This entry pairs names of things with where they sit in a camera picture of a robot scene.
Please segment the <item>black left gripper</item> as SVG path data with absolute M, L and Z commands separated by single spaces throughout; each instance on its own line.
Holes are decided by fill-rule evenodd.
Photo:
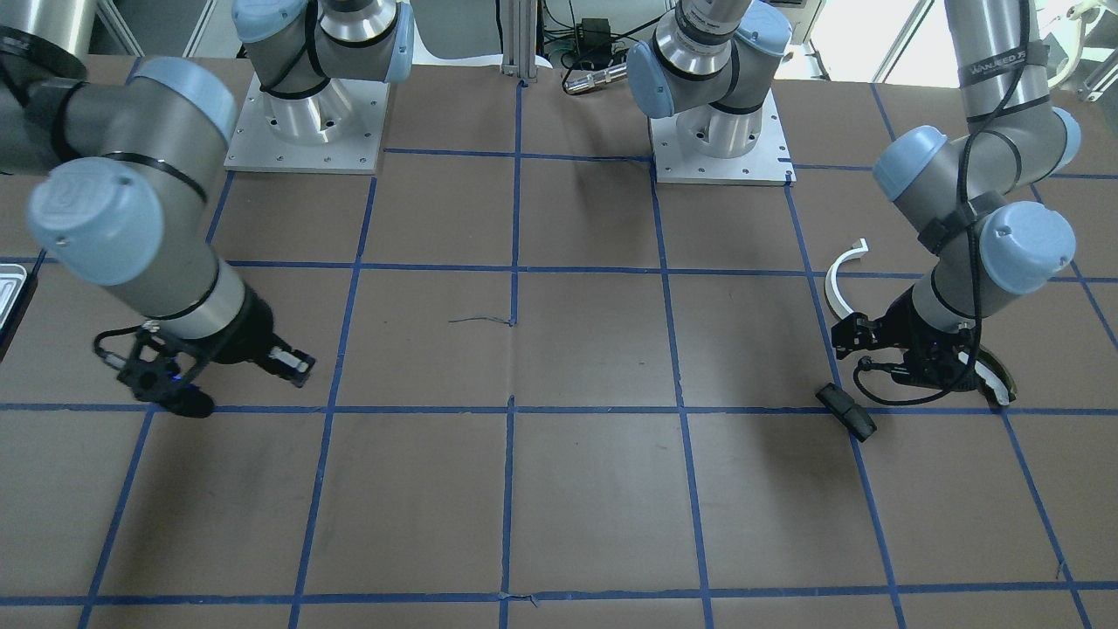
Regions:
M 870 320 L 866 314 L 849 314 L 831 327 L 831 346 L 839 361 L 858 351 L 899 347 L 902 363 L 893 366 L 891 378 L 898 384 L 936 391 L 973 391 L 977 374 L 959 361 L 964 350 L 974 346 L 969 328 L 945 333 L 917 314 L 910 292 L 890 304 L 885 314 Z

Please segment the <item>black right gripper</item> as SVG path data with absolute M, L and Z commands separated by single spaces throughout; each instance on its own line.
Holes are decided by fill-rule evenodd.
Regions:
M 196 333 L 161 337 L 148 328 L 135 328 L 135 345 L 123 359 L 116 379 L 139 401 L 157 403 L 179 417 L 207 418 L 214 412 L 214 399 L 203 394 L 193 379 L 211 361 L 252 362 L 296 389 L 305 385 L 316 364 L 315 358 L 285 346 L 274 333 L 272 308 L 255 290 L 247 289 L 233 322 L 207 337 Z

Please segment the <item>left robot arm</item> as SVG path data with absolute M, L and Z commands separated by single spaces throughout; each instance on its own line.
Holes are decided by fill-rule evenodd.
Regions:
M 983 322 L 1073 259 L 1065 218 L 1010 194 L 1065 168 L 1081 130 L 1050 102 L 1032 1 L 948 1 L 945 10 L 968 132 L 909 130 L 872 168 L 937 263 L 882 317 L 847 314 L 831 340 L 836 358 L 861 355 L 854 377 L 881 370 L 898 384 L 973 391 Z M 679 1 L 627 53 L 632 97 L 647 118 L 678 118 L 702 154 L 741 156 L 792 31 L 762 1 Z

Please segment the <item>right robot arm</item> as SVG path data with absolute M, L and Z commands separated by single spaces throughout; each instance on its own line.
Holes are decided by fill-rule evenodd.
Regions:
M 41 175 L 25 223 L 84 282 L 142 315 L 120 356 L 93 342 L 142 402 L 206 418 L 195 381 L 212 363 L 255 363 L 301 387 L 314 358 L 198 230 L 237 104 L 181 57 L 144 61 L 125 85 L 89 80 L 93 1 L 4 1 L 3 172 Z

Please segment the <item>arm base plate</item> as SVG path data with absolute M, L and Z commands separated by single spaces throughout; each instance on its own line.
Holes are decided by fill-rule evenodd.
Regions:
M 784 185 L 797 179 L 773 92 L 751 113 L 707 105 L 648 125 L 660 183 Z
M 332 79 L 304 101 L 285 101 L 252 77 L 224 166 L 260 174 L 371 177 L 378 168 L 388 84 Z

